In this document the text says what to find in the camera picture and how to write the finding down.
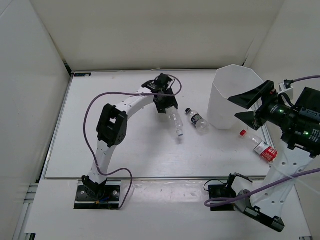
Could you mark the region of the large clear plastic bottle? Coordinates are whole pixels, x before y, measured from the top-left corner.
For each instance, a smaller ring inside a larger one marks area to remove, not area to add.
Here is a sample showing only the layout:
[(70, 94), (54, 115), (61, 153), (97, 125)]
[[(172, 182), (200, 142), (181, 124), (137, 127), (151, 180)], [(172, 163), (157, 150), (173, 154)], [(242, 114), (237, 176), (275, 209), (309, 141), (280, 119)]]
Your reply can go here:
[(170, 124), (175, 130), (176, 136), (178, 138), (182, 137), (184, 135), (183, 122), (178, 110), (174, 106), (167, 108), (166, 115), (168, 116)]

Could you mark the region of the small black-capped plastic bottle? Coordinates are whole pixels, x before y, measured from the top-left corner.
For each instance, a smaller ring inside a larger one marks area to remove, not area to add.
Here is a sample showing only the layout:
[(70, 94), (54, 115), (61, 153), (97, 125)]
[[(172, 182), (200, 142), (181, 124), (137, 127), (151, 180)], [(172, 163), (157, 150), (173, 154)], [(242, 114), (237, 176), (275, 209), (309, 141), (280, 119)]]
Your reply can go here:
[(209, 123), (197, 111), (187, 108), (185, 113), (200, 134), (204, 135), (209, 131)]

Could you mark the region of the red-labelled clear plastic bottle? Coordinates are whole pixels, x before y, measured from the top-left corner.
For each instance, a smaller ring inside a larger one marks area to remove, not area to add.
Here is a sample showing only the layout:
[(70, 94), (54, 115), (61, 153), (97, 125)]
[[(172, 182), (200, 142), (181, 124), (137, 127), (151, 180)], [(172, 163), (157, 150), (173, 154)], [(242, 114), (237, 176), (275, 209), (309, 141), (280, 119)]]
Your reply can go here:
[(239, 135), (266, 162), (271, 163), (277, 157), (278, 151), (256, 134), (242, 130)]

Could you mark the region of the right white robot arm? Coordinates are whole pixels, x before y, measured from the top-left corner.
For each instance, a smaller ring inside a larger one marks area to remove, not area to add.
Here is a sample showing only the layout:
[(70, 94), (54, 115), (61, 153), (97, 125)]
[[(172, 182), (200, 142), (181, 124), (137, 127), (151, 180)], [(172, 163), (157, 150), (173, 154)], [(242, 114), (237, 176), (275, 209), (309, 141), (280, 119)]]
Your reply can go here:
[(225, 186), (224, 193), (230, 200), (237, 199), (236, 210), (280, 233), (285, 227), (282, 209), (296, 177), (320, 155), (320, 92), (305, 87), (292, 104), (289, 96), (283, 91), (277, 93), (274, 83), (268, 80), (228, 98), (247, 110), (258, 100), (262, 101), (258, 110), (240, 112), (235, 117), (254, 130), (267, 122), (276, 125), (289, 151), (272, 162), (261, 188), (250, 191), (232, 182)]

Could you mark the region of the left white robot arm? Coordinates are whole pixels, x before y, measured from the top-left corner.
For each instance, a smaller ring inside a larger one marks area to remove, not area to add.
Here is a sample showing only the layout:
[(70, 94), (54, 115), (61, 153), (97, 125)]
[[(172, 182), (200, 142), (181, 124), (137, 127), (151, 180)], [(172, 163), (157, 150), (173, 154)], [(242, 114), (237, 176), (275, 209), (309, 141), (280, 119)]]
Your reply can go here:
[(167, 113), (170, 108), (177, 108), (177, 94), (172, 89), (173, 83), (177, 80), (178, 78), (173, 75), (161, 73), (155, 79), (143, 83), (135, 93), (125, 92), (124, 96), (127, 99), (124, 101), (116, 105), (106, 104), (96, 127), (96, 150), (93, 150), (89, 143), (86, 122), (95, 101), (106, 96), (106, 93), (99, 94), (90, 102), (84, 115), (82, 131), (85, 143), (93, 156), (93, 164), (89, 173), (82, 176), (81, 180), (86, 193), (93, 200), (100, 200), (105, 194), (105, 185), (109, 176), (107, 171), (111, 158), (116, 147), (124, 141), (127, 135), (129, 119), (150, 104), (155, 104), (160, 114)]

